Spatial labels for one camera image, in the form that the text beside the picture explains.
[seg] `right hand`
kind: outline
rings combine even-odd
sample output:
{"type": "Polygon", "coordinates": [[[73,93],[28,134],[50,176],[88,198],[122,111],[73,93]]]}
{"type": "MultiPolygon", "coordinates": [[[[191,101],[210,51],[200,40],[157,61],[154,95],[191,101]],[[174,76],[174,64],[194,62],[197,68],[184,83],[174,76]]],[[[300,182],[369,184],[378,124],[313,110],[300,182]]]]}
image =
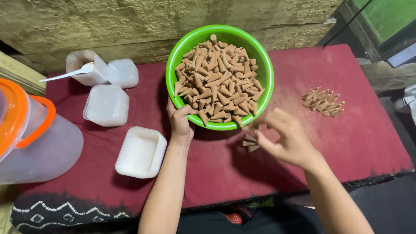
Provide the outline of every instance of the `right hand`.
{"type": "Polygon", "coordinates": [[[326,164],[322,154],[308,140],[300,121],[287,112],[275,108],[259,116],[253,122],[253,127],[258,129],[261,124],[275,129],[280,135],[280,139],[272,143],[260,130],[254,130],[257,144],[277,159],[306,171],[319,169],[322,163],[326,164]]]}

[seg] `orange lid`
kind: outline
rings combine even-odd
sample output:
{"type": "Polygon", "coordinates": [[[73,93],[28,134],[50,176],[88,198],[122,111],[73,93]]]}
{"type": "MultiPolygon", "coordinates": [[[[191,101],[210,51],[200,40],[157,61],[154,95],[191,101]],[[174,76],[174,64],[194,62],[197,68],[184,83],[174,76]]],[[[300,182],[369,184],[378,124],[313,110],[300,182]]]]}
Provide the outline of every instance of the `orange lid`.
{"type": "Polygon", "coordinates": [[[0,124],[0,156],[16,140],[27,114],[27,95],[16,83],[0,78],[0,89],[7,99],[7,113],[0,124]]]}

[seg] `green surface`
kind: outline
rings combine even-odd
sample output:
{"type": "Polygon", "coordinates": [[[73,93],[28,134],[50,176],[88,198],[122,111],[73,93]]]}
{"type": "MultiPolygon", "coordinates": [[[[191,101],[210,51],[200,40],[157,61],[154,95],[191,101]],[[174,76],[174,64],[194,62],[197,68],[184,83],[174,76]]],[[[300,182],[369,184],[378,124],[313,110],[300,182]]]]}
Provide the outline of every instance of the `green surface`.
{"type": "MultiPolygon", "coordinates": [[[[368,0],[354,2],[361,9],[368,0]]],[[[381,44],[416,20],[416,0],[373,0],[362,14],[381,44]]]]}
{"type": "MultiPolygon", "coordinates": [[[[171,54],[169,55],[168,64],[166,65],[166,86],[168,88],[169,96],[171,97],[172,102],[176,106],[176,108],[179,109],[185,105],[182,98],[180,98],[179,96],[176,96],[176,98],[173,97],[174,84],[176,81],[178,81],[175,74],[175,67],[181,63],[183,59],[182,56],[184,54],[193,49],[193,47],[196,46],[198,43],[209,40],[211,34],[217,35],[217,41],[245,48],[248,57],[250,59],[256,59],[256,65],[258,66],[258,69],[256,70],[256,79],[265,89],[265,92],[257,101],[257,115],[253,116],[252,114],[250,114],[241,118],[241,122],[243,123],[243,125],[248,125],[263,112],[263,110],[269,103],[273,93],[274,74],[272,62],[270,61],[270,58],[267,55],[266,50],[263,48],[263,46],[250,34],[236,27],[231,27],[227,25],[209,25],[200,27],[186,34],[175,45],[171,54]]],[[[202,120],[197,115],[188,115],[188,119],[196,125],[212,130],[225,131],[238,128],[237,124],[235,124],[235,122],[232,121],[228,123],[208,122],[207,126],[205,126],[202,123],[202,120]]]]}

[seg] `left hand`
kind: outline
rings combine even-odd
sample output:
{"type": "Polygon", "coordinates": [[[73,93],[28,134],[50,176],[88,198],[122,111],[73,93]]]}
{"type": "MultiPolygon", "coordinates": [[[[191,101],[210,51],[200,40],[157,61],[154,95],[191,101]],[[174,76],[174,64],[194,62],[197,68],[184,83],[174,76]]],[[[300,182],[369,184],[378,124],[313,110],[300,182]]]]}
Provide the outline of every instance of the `left hand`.
{"type": "Polygon", "coordinates": [[[170,97],[168,97],[166,110],[168,111],[172,127],[171,141],[189,145],[193,138],[195,125],[193,123],[190,124],[186,116],[195,115],[196,110],[192,109],[188,104],[184,105],[179,110],[176,110],[170,97]]]}

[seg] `maroon tablecloth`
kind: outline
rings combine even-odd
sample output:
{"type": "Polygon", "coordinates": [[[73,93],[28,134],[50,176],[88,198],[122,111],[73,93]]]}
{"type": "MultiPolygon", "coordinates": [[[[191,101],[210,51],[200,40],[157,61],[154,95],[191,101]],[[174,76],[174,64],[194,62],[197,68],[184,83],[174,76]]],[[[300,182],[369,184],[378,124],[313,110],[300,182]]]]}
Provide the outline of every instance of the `maroon tablecloth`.
{"type": "MultiPolygon", "coordinates": [[[[280,107],[298,117],[341,182],[362,185],[414,170],[347,45],[268,54],[275,87],[267,108],[280,107]],[[318,86],[341,94],[338,100],[345,101],[345,111],[338,117],[324,117],[302,106],[301,96],[318,86]]],[[[165,66],[137,66],[139,85],[125,90],[130,106],[122,127],[101,127],[83,119],[90,87],[70,78],[48,82],[46,97],[55,103],[58,114],[81,129],[84,149],[64,175],[22,185],[12,214],[12,223],[21,232],[134,217],[141,211],[154,179],[119,175],[114,165],[133,126],[156,129],[169,140],[165,66]]],[[[239,146],[241,138],[240,130],[197,127],[189,149],[183,208],[307,189],[299,168],[276,163],[261,149],[248,154],[239,146]]]]}

